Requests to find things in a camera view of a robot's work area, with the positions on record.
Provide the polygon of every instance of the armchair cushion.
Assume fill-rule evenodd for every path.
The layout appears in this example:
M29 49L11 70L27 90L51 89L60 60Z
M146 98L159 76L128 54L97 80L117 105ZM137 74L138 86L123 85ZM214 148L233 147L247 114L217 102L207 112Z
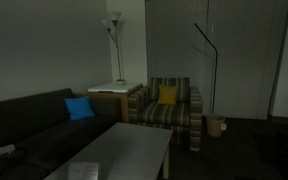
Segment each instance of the armchair cushion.
M178 89L178 100L188 101L189 100L189 86L190 79L188 77L183 78L151 78L150 81L150 100L156 101L159 98L159 85L164 86L177 86Z
M172 104L176 105L178 99L178 87L177 86L163 86L159 85L159 98L158 104Z
M169 105L151 101L139 112L138 122L189 126L189 115L188 103L179 102L176 105Z

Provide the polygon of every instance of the couch cushion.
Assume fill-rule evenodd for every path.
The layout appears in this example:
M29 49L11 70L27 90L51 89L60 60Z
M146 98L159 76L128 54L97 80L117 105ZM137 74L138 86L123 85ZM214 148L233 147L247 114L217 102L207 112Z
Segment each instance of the couch cushion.
M95 116L89 97L65 98L71 120Z
M116 123L103 116L64 121L15 144L27 151L24 163L54 171Z
M27 163L15 163L8 165L3 170L0 180L41 180L48 174L48 170L41 167Z
M168 105L151 101L138 115L138 122L189 126L189 107L187 103L183 102Z
M0 102L0 146L13 144L69 119L64 98L75 97L62 89Z
M189 100L189 87L190 79L188 77L183 78L156 78L152 77L150 81L150 100L155 101L158 99L159 88L158 85L165 86L177 86L179 87L179 101L188 101Z

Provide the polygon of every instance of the couch armrest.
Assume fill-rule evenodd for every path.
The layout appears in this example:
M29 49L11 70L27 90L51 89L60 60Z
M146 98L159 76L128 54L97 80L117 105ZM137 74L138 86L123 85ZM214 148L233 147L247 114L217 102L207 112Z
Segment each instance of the couch armrest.
M148 86L144 86L128 96L128 116L130 123L137 124L138 113L148 103L149 95L150 88Z
M199 151L202 135L203 101L196 86L190 87L190 150Z
M106 116L122 121L121 100L119 98L92 97L91 105L97 116Z

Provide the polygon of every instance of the black couch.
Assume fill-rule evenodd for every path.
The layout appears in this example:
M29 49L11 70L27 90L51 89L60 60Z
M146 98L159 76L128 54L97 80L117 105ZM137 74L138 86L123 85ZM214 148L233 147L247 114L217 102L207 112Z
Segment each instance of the black couch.
M0 158L0 179L43 179L120 121L120 100L92 98L96 117L69 120L62 89L0 102L0 147L16 150Z

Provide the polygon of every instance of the end table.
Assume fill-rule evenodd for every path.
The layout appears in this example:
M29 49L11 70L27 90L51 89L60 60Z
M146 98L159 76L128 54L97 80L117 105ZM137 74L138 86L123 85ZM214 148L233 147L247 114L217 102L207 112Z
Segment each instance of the end table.
M126 83L124 85L117 85L115 83L106 83L100 86L92 87L88 89L87 95L89 97L107 97L107 98L119 98L121 100L121 112L122 120L124 123L129 123L128 120L128 96L142 88L141 83Z

